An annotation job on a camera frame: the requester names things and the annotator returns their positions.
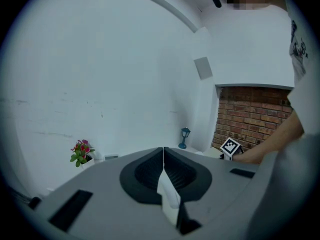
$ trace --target black slot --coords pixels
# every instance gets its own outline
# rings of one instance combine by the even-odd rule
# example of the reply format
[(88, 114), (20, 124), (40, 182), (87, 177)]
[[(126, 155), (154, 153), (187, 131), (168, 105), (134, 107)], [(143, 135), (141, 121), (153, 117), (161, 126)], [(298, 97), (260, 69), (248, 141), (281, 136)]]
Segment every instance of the black slot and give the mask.
[(79, 213), (85, 207), (93, 193), (78, 190), (49, 220), (49, 222), (61, 229), (67, 231), (77, 218)]
[(246, 177), (246, 178), (250, 178), (250, 179), (252, 179), (255, 176), (255, 173), (252, 172), (252, 171), (242, 170), (242, 169), (237, 169), (237, 168), (232, 169), (230, 171), (230, 173), (236, 174), (236, 175), (240, 175), (240, 176), (243, 176), (243, 177)]

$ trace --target blue lamp figurine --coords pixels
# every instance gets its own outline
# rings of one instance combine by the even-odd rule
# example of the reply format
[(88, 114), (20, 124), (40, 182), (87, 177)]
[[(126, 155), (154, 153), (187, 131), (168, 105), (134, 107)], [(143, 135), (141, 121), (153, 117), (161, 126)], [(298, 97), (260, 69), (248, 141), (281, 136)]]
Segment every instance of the blue lamp figurine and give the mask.
[(185, 149), (187, 148), (187, 145), (185, 144), (185, 140), (186, 140), (186, 138), (188, 138), (190, 132), (191, 132), (191, 131), (190, 131), (187, 127), (181, 129), (181, 135), (182, 135), (182, 137), (183, 137), (183, 140), (182, 140), (182, 142), (178, 145), (180, 149), (185, 150)]

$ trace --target brick wall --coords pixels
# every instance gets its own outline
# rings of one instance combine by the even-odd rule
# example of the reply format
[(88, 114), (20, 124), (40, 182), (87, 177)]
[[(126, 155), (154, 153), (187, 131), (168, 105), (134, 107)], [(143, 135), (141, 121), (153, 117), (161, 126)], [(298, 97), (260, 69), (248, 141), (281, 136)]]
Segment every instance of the brick wall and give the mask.
[(266, 87), (224, 87), (212, 146), (228, 137), (247, 151), (266, 140), (292, 112), (289, 90)]

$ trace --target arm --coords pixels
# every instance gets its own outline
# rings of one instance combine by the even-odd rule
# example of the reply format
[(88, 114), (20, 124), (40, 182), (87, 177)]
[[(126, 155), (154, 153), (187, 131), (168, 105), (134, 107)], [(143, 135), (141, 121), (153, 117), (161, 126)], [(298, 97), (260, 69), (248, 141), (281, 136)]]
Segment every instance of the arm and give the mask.
[(295, 111), (264, 142), (244, 154), (233, 156), (232, 160), (242, 163), (261, 163), (264, 156), (272, 151), (279, 151), (290, 142), (298, 139), (304, 130)]

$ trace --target hand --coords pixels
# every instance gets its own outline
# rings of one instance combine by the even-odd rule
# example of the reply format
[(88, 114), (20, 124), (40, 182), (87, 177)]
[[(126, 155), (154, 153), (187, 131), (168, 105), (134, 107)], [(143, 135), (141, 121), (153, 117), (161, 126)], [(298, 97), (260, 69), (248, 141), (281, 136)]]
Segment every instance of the hand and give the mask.
[(235, 162), (247, 163), (247, 164), (260, 164), (263, 155), (260, 155), (258, 146), (249, 149), (243, 154), (236, 154), (232, 156), (232, 160)]

